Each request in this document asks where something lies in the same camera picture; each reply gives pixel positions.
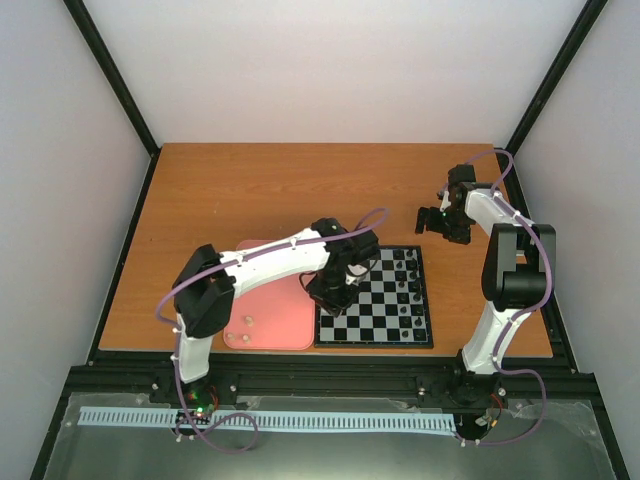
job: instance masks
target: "black metal frame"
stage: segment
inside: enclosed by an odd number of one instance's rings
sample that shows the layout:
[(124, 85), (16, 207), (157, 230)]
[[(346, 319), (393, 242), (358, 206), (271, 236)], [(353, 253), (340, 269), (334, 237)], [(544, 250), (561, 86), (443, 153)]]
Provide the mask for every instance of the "black metal frame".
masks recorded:
[[(160, 378), (170, 378), (172, 363), (166, 353), (100, 351), (98, 344), (120, 280), (133, 235), (142, 212), (160, 149), (153, 139), (142, 114), (133, 100), (113, 58), (82, 0), (64, 0), (80, 32), (89, 45), (107, 80), (121, 102), (140, 140), (149, 152), (150, 162), (144, 185), (138, 198), (107, 300), (93, 340), (87, 365), (73, 367), (62, 391), (49, 432), (32, 473), (32, 479), (43, 478), (47, 463), (67, 407), (74, 392), (153, 392), (151, 385)], [(559, 83), (563, 73), (578, 51), (606, 5), (607, 0), (587, 0), (573, 28), (542, 80), (529, 107), (516, 127), (506, 150), (513, 155)], [(502, 170), (506, 159), (498, 156)], [(512, 205), (529, 215), (515, 169), (506, 177), (505, 188)], [(553, 357), (549, 359), (504, 360), (505, 368), (535, 368), (544, 378), (551, 399), (582, 399), (591, 402), (609, 457), (618, 478), (629, 478), (618, 448), (606, 408), (593, 375), (582, 374), (571, 350), (555, 296), (544, 307), (542, 315), (551, 342)], [(256, 358), (249, 354), (212, 354), (210, 362), (220, 375), (237, 378), (237, 393), (243, 395), (305, 395), (395, 398), (423, 407), (438, 407), (446, 412), (460, 413), (455, 405), (443, 404), (432, 397), (418, 395), (418, 385), (448, 374), (453, 368), (449, 357), (344, 357), (270, 355)], [(539, 398), (538, 383), (526, 376), (503, 380), (512, 398)]]

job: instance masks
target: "black square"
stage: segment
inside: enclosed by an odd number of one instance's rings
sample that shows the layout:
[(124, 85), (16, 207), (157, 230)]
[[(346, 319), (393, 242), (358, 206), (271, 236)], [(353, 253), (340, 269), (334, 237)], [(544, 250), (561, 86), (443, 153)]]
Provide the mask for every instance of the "black square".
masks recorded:
[(414, 328), (413, 329), (413, 339), (416, 342), (426, 342), (427, 341), (427, 332), (424, 328)]
[(320, 317), (320, 326), (324, 328), (333, 328), (333, 317), (322, 315)]
[(387, 328), (387, 319), (376, 315), (373, 317), (373, 328)]
[(333, 339), (334, 340), (346, 340), (347, 339), (347, 329), (346, 328), (336, 328), (333, 331)]
[(360, 340), (373, 342), (373, 328), (363, 328), (360, 330)]
[(387, 340), (390, 342), (399, 342), (400, 341), (400, 329), (399, 328), (390, 328), (387, 330)]
[(397, 305), (385, 305), (384, 313), (388, 317), (398, 315), (398, 306)]

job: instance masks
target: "transparent plastic sheet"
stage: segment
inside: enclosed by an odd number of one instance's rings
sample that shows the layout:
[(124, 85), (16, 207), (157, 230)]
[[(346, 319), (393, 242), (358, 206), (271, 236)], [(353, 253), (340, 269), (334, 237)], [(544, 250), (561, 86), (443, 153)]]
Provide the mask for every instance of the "transparent plastic sheet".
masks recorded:
[[(219, 454), (203, 442), (177, 444), (168, 429), (78, 427), (81, 406), (169, 407), (150, 404), (146, 395), (74, 394), (45, 479), (615, 478), (588, 402), (550, 402), (549, 415), (541, 429), (526, 441), (509, 447), (461, 449), (453, 438), (431, 435), (264, 432), (256, 448), (241, 459)], [(239, 397), (237, 408), (248, 411), (417, 411), (404, 402), (389, 399), (329, 397)], [(495, 433), (494, 440), (513, 438), (533, 424), (539, 409), (536, 401), (510, 400), (507, 415), (502, 416), (499, 428), (490, 436)], [(213, 434), (217, 441), (236, 448), (246, 444), (248, 435), (248, 432)]]
[[(540, 416), (541, 409), (540, 400), (511, 400), (505, 413), (515, 419), (535, 421)], [(589, 402), (548, 401), (545, 420), (559, 423), (592, 447), (606, 453), (598, 422)]]

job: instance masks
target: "perforated white strip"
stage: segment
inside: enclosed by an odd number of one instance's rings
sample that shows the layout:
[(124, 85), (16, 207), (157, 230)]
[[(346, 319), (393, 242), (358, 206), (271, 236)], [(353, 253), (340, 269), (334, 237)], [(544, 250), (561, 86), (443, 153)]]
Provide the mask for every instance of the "perforated white strip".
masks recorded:
[[(210, 420), (198, 420), (206, 427), (236, 410), (218, 410)], [(333, 413), (333, 412), (248, 412), (264, 432), (300, 433), (422, 433), (453, 435), (453, 415), (439, 413)], [(177, 409), (81, 407), (78, 425), (111, 427), (174, 428), (182, 418)], [(233, 418), (220, 430), (253, 430), (244, 418)]]

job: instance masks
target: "robotic arm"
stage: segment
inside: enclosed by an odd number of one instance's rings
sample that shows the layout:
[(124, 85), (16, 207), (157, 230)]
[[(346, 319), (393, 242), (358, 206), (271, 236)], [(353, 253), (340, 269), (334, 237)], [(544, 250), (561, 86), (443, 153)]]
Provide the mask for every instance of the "robotic arm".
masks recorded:
[[(468, 372), (490, 375), (501, 365), (509, 343), (518, 327), (530, 314), (516, 312), (535, 305), (544, 296), (546, 276), (544, 262), (525, 229), (504, 208), (508, 205), (491, 184), (476, 182), (471, 165), (458, 165), (449, 171), (447, 190), (441, 192), (440, 208), (421, 208), (416, 233), (427, 230), (441, 233), (454, 243), (471, 241), (471, 225), (476, 222), (489, 235), (489, 248), (482, 271), (482, 292), (487, 303), (473, 337), (462, 349)], [(550, 225), (524, 220), (538, 236), (555, 270), (555, 230)], [(529, 263), (518, 263), (518, 253)], [(500, 339), (505, 326), (511, 328)]]
[(192, 283), (175, 296), (181, 330), (181, 380), (193, 382), (207, 374), (213, 335), (229, 323), (233, 300), (260, 285), (296, 273), (317, 272), (306, 288), (311, 298), (334, 316), (351, 306), (358, 296), (362, 272), (366, 272), (362, 264), (375, 258), (380, 247), (371, 230), (341, 240), (324, 240), (347, 233), (336, 219), (323, 218), (289, 238), (249, 250), (216, 253), (211, 245), (198, 248), (174, 288), (213, 266), (229, 261), (235, 264)]

